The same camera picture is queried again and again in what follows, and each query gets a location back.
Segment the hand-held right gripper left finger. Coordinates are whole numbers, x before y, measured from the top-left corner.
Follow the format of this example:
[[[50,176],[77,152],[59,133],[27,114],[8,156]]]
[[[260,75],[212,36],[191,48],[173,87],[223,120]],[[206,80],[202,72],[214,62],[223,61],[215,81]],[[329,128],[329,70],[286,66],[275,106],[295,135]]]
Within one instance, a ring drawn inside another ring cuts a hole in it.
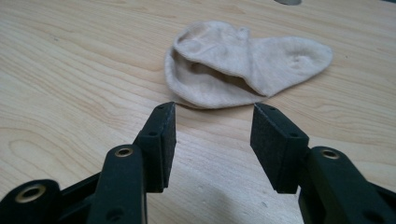
[[[168,187],[176,143],[176,104],[156,106],[131,145],[107,152],[87,224],[147,224],[147,194]]]

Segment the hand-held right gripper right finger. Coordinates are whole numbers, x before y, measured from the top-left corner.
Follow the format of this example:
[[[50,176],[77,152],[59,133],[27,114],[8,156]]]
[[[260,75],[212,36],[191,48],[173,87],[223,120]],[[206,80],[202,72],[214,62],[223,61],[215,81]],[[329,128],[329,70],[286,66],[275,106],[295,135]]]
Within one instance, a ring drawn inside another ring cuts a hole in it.
[[[396,224],[396,192],[367,181],[343,152],[308,142],[280,110],[254,105],[250,146],[273,189],[299,195],[305,224]]]

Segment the beige sock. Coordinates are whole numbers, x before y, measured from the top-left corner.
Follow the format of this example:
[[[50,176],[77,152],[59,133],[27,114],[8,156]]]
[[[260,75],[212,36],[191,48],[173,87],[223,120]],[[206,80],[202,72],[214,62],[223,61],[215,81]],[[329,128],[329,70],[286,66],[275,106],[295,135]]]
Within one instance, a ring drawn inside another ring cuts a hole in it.
[[[222,21],[188,26],[164,58],[177,100],[198,108],[248,105],[325,70],[332,49],[298,36],[252,38],[247,27]]]

